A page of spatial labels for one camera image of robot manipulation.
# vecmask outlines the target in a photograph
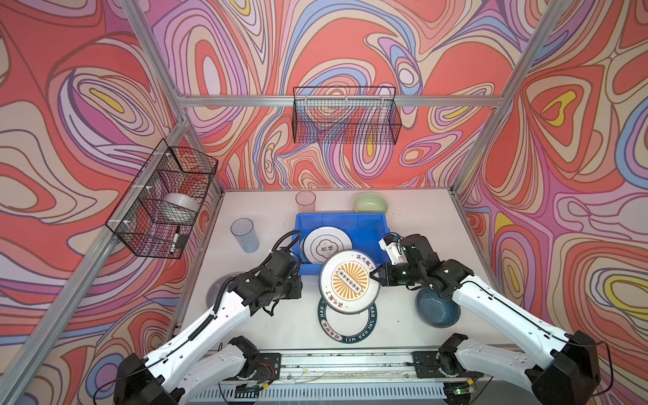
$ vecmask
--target plate with orange sunburst design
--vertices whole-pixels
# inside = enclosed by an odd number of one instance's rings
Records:
[[[343,314],[357,314],[376,300],[380,283],[369,273],[373,260],[357,250],[343,250],[329,257],[319,275],[319,289],[327,304]]]

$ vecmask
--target pink and orange wall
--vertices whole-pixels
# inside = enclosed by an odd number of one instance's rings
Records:
[[[385,83],[402,95],[500,95],[546,7],[138,4],[188,95]],[[645,2],[574,0],[460,190],[506,294],[610,342],[617,382],[601,404],[648,403],[647,54]],[[187,111],[223,186],[272,189],[450,186],[491,109],[400,112],[395,146],[320,146],[293,144],[290,108]],[[0,197],[0,373],[174,123],[120,0],[0,3],[0,185],[11,191]],[[182,260],[114,252],[25,402],[89,404],[124,356],[162,342],[213,203]]]
[[[508,297],[610,344],[591,403],[648,403],[647,65],[648,3],[575,1],[460,196]]]

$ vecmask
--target blue plastic cup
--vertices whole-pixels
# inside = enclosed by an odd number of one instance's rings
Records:
[[[257,232],[254,230],[254,223],[251,220],[239,218],[232,223],[229,230],[244,252],[252,253],[257,251],[259,240],[257,239]]]

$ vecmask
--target black wire basket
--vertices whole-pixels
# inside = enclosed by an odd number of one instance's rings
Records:
[[[163,156],[133,205],[122,218],[111,215],[106,225],[137,256],[180,259],[218,161],[192,148],[161,146]]]
[[[395,145],[400,114],[391,86],[303,86],[293,88],[295,143]]]

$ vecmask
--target clear plastic cup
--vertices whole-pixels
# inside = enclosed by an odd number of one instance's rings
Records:
[[[312,191],[300,191],[295,197],[297,208],[300,213],[315,212],[315,193]]]
[[[238,244],[246,253],[252,253],[259,248],[257,232],[254,230],[254,223],[247,218],[239,218],[229,228],[232,235],[237,239]]]

